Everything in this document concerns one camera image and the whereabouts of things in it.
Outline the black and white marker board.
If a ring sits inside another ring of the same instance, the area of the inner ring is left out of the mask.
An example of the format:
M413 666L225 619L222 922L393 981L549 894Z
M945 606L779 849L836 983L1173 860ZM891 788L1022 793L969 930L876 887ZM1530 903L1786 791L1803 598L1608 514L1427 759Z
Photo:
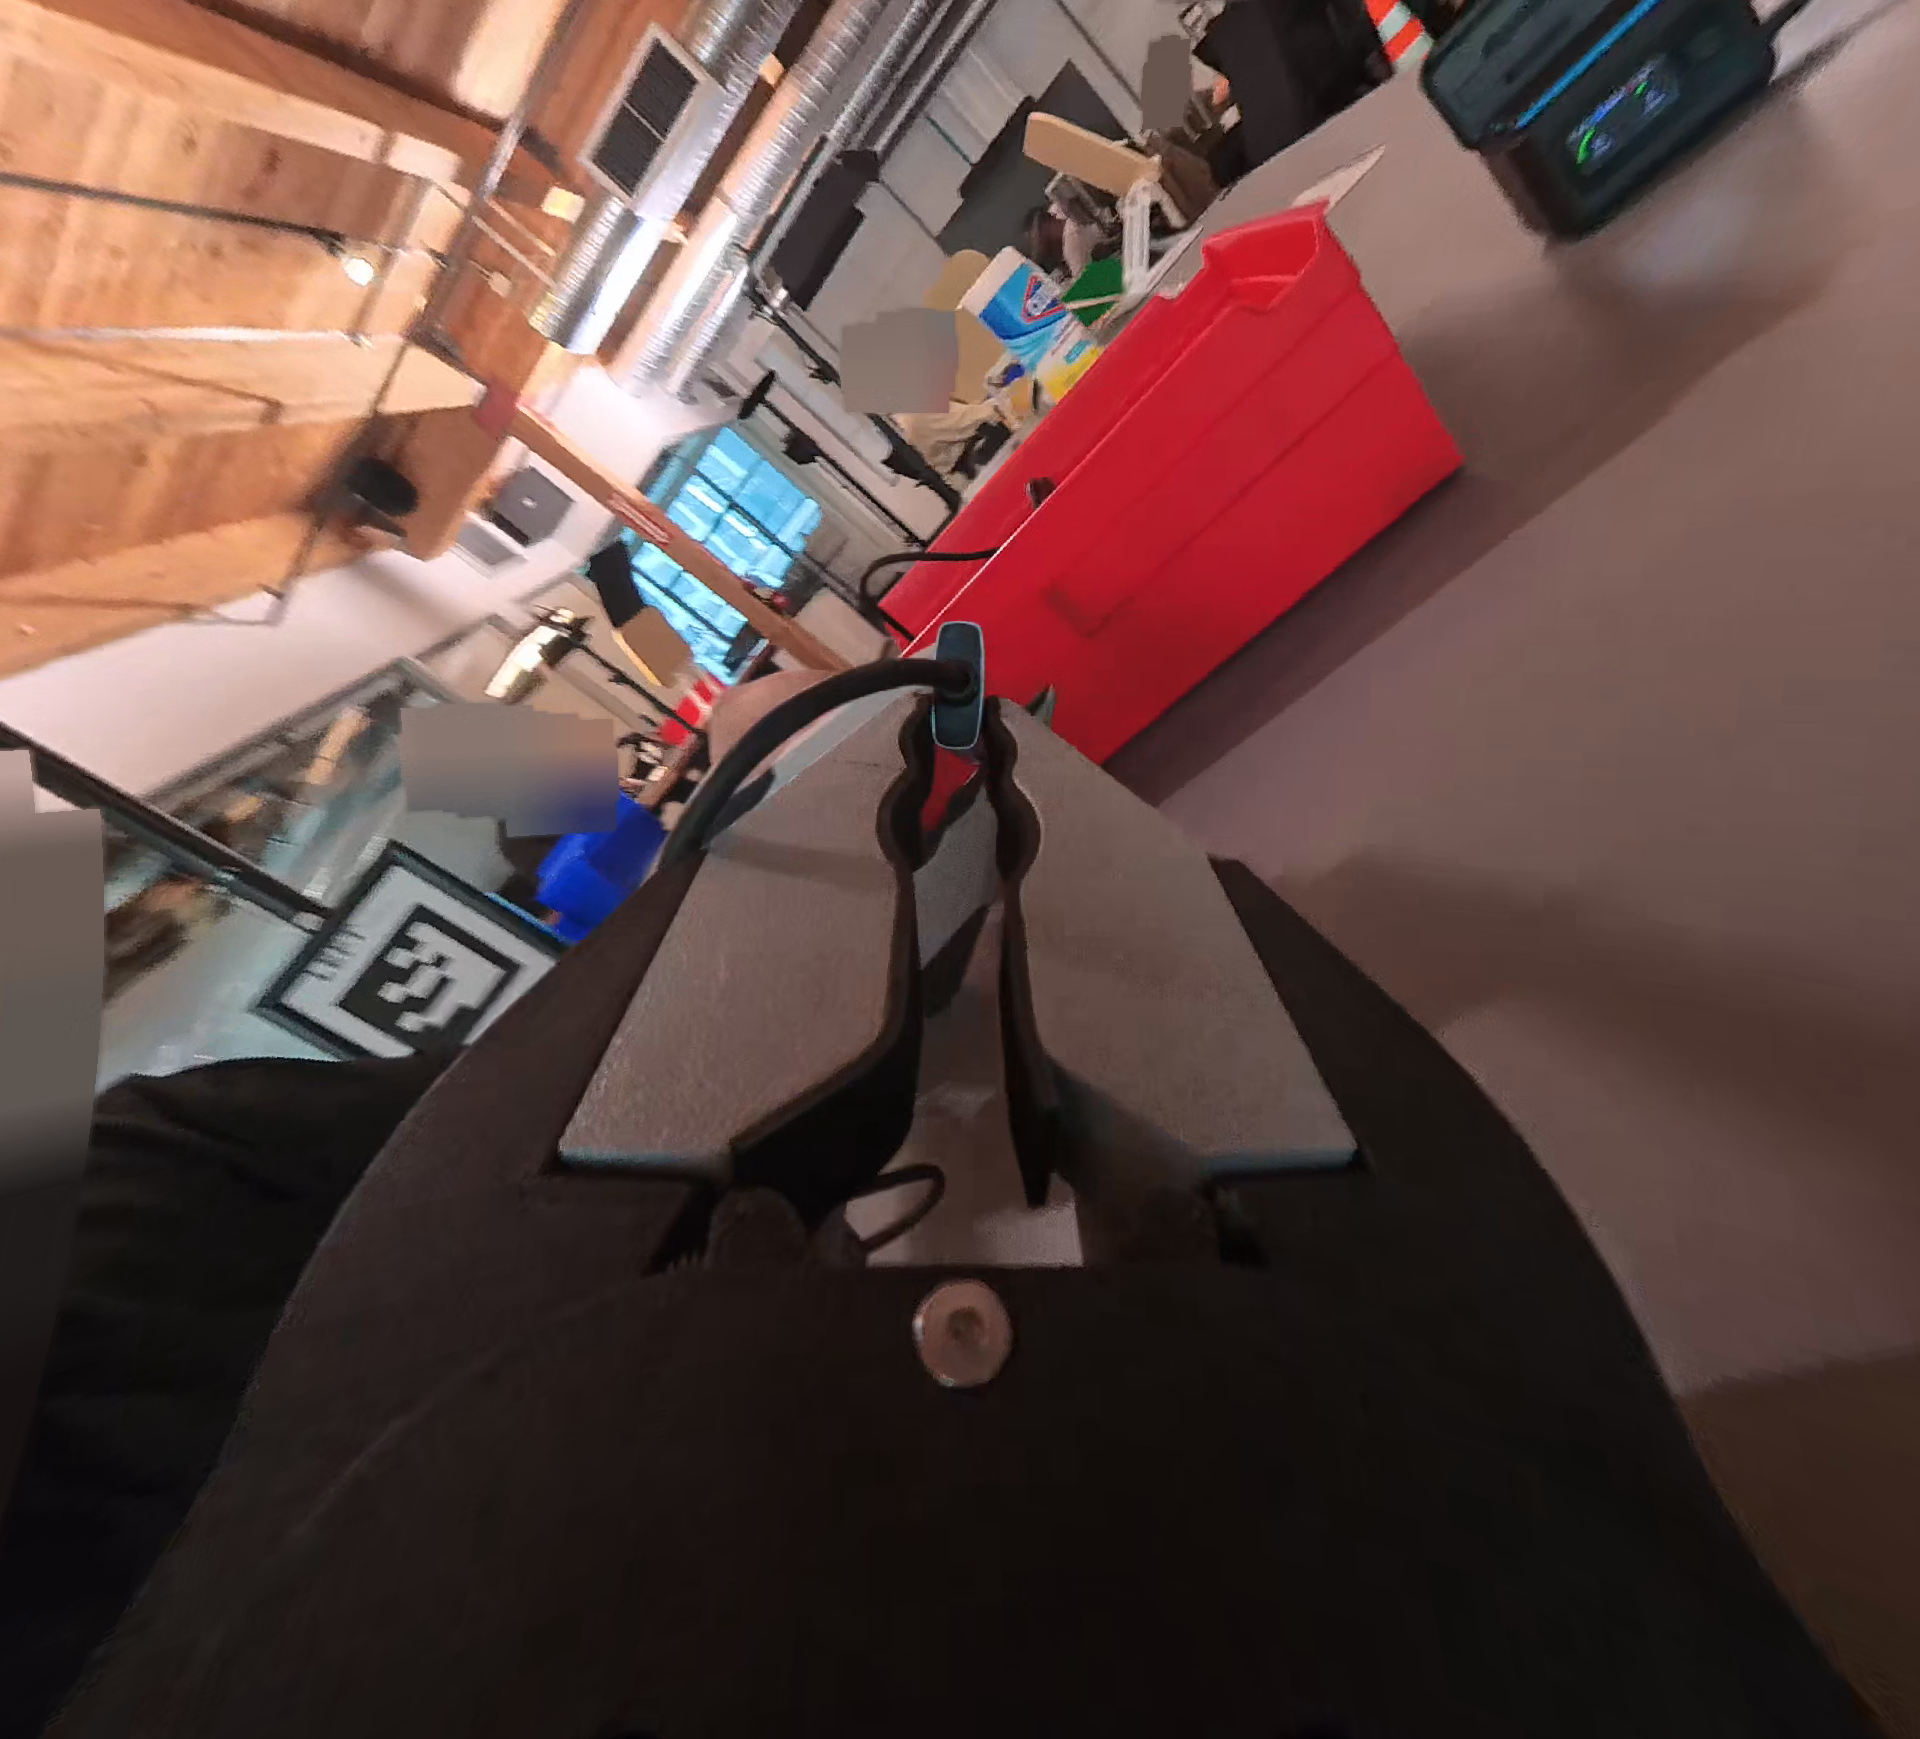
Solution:
M551 927L391 840L252 1013L335 1058L458 1049L562 954Z

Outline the silver ventilation duct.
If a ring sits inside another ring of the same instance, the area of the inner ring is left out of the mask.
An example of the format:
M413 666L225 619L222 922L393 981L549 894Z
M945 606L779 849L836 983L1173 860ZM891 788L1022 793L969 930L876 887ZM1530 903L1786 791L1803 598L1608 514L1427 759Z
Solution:
M648 28L588 126L593 191L529 327L600 351L708 166L722 174L612 364L686 391L794 194L852 145L950 0L692 0Z

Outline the red plastic bin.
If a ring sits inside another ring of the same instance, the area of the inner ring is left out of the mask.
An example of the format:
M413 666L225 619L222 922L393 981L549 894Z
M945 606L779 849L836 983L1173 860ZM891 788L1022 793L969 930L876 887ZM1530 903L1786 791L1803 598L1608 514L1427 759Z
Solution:
M879 608L1102 763L1459 468L1314 201L1206 238Z

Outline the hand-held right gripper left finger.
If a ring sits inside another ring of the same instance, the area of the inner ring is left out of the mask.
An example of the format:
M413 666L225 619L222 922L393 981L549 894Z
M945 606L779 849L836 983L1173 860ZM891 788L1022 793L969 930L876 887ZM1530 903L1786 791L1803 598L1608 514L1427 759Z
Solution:
M924 1033L926 699L886 695L714 838L562 1166L839 1207L899 1152Z

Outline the blue and black device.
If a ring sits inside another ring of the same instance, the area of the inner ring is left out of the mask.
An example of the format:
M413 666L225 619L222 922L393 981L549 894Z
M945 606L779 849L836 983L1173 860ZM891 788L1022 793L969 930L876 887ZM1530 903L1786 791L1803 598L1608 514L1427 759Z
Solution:
M1752 0L1468 0L1419 84L1521 223L1584 238L1769 86Z

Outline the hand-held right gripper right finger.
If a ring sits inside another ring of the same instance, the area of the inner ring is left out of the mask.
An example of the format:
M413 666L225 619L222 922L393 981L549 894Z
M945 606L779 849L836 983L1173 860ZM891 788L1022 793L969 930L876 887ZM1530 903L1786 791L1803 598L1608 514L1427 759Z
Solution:
M1019 1188L1084 1207L1354 1161L1212 860L1019 706L981 728Z

